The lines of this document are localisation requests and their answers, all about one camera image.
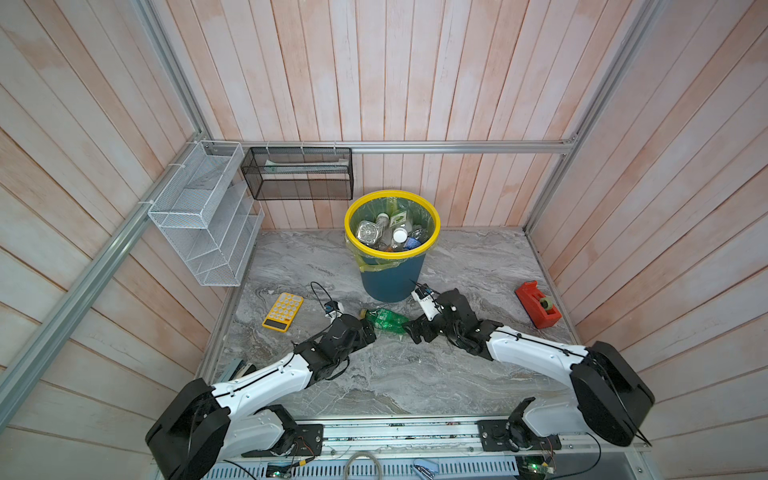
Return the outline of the green crushed bottle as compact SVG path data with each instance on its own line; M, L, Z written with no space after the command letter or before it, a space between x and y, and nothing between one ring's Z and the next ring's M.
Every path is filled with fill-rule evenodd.
M368 322L374 329L396 335L406 335L404 325L409 318L386 308L363 309L360 318Z

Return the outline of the clear bottle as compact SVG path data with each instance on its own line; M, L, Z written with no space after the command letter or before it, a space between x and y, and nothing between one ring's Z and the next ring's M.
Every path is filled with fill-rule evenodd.
M355 237L363 245L373 248L381 239L383 230L376 222L362 220L357 226Z

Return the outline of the lime label white bottle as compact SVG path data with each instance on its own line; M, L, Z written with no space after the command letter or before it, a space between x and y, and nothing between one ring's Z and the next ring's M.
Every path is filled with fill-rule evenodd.
M408 229L407 225L410 221L410 214L407 210L401 210L396 212L390 217L389 227L392 229L403 227Z

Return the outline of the white label square bottle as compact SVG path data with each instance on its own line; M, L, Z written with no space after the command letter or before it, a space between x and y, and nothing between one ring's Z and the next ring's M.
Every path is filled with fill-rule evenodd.
M407 229L403 227L393 229L392 244L391 244L392 248L393 249L403 248L408 237L409 237L409 232Z

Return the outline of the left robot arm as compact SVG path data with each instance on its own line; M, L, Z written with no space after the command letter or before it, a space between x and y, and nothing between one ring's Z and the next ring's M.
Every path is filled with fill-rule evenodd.
M166 479L200 479L219 461L293 444L295 422L277 401L341 373L350 355L374 343L373 324L337 316L283 359L240 378L187 383L149 429L145 442Z

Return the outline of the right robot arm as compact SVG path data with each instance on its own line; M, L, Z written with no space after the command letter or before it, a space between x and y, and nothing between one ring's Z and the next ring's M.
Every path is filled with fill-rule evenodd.
M411 296L423 311L404 326L415 343L444 336L470 355L517 365L564 386L552 398L524 398L503 422L480 424L481 436L495 449L543 448L571 433L590 433L627 447L643 436L640 427L655 397L612 345L558 343L480 319L456 289L437 293L419 284Z

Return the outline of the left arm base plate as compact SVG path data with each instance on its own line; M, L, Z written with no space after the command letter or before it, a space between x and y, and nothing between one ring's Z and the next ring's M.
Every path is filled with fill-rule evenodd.
M321 423L299 424L284 433L271 449L247 451L242 457L316 457L322 453L323 434L324 425Z

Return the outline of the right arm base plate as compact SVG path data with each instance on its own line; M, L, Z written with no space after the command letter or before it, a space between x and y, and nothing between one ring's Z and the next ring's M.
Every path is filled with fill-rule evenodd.
M484 452L547 452L562 448L557 435L537 436L522 422L481 420L476 425Z

